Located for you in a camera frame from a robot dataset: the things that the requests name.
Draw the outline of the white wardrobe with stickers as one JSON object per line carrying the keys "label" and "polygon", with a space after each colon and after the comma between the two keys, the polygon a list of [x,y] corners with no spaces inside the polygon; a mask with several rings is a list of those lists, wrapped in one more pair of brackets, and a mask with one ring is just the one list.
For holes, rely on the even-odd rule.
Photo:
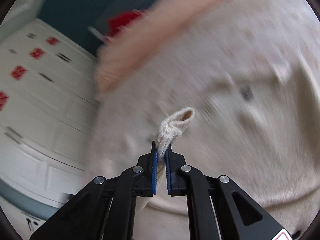
{"label": "white wardrobe with stickers", "polygon": [[1,180],[58,207],[82,186],[95,57],[42,20],[1,43]]}

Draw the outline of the pink folded quilt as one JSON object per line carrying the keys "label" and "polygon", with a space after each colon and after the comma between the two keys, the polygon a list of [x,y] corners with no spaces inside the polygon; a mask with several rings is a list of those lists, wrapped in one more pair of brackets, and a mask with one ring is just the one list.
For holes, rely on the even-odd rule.
{"label": "pink folded quilt", "polygon": [[158,0],[98,50],[97,91],[112,89],[196,16],[226,0]]}

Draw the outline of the pink butterfly bed blanket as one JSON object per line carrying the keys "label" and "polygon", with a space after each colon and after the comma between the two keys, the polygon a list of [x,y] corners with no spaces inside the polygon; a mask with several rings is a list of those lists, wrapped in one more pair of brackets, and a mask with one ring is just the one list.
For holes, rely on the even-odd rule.
{"label": "pink butterfly bed blanket", "polygon": [[319,20],[307,1],[233,0],[165,44],[101,96],[84,181],[134,165],[184,107],[195,117],[173,150],[304,233],[319,211]]}

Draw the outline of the cream knitted sweater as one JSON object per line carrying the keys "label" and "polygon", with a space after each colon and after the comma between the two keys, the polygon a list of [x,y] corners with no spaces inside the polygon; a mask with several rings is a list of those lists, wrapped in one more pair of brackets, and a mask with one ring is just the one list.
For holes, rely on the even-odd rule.
{"label": "cream knitted sweater", "polygon": [[[191,107],[185,107],[172,115],[167,116],[161,122],[155,136],[155,148],[157,150],[156,179],[158,182],[161,181],[165,174],[166,150],[169,149],[170,144],[183,134],[194,116],[195,110]],[[136,211],[142,211],[146,206],[171,213],[186,213],[185,211],[181,211],[176,204],[168,204],[160,198],[151,200],[149,197],[137,200]]]}

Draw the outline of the teal padded headboard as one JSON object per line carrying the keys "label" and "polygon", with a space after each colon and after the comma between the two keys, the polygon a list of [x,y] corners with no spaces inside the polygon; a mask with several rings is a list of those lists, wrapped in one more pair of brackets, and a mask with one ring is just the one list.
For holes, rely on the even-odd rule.
{"label": "teal padded headboard", "polygon": [[125,11],[143,10],[156,0],[45,0],[39,18],[95,55],[102,45],[91,32],[109,31],[108,20]]}

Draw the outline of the red cloth item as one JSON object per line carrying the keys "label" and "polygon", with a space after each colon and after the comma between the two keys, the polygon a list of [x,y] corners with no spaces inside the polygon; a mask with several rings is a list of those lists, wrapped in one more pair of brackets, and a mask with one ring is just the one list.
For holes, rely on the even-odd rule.
{"label": "red cloth item", "polygon": [[106,32],[106,37],[113,37],[121,32],[127,25],[131,24],[137,18],[144,15],[143,10],[132,10],[121,12],[119,15],[107,20],[108,30]]}

